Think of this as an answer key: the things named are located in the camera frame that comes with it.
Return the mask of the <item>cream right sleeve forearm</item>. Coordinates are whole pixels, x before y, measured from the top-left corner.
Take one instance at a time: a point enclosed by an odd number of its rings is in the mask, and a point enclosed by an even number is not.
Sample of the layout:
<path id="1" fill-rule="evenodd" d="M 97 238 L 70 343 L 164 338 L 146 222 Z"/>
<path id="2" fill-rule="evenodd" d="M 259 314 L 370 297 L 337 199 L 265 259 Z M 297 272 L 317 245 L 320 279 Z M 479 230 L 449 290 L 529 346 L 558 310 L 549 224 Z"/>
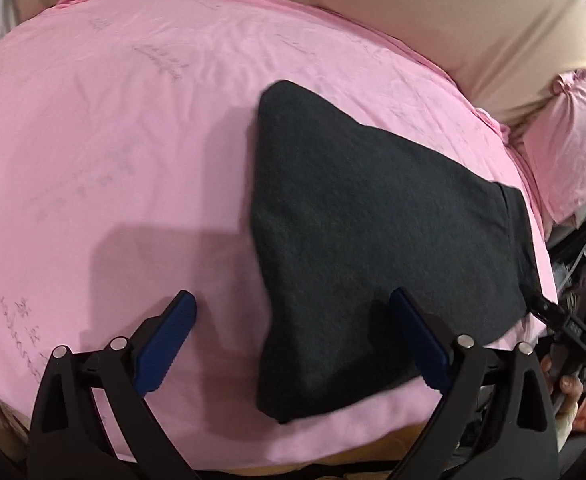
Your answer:
<path id="1" fill-rule="evenodd" d="M 561 452 L 572 432 L 577 410 L 558 412 L 555 416 L 557 451 Z"/>

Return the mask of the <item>right hand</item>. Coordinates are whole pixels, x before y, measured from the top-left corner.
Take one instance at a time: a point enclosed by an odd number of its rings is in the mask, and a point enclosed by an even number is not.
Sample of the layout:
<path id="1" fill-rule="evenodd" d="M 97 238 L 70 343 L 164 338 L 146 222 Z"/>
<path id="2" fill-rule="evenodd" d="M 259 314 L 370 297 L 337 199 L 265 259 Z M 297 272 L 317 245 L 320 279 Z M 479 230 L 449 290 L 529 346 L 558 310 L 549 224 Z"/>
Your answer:
<path id="1" fill-rule="evenodd" d="M 583 393 L 583 384 L 580 378 L 569 375 L 554 379 L 550 376 L 552 359 L 548 354 L 540 361 L 540 369 L 543 372 L 549 394 L 558 393 L 559 399 L 552 402 L 556 417 L 575 417 L 573 412 L 578 408 L 578 400 Z"/>

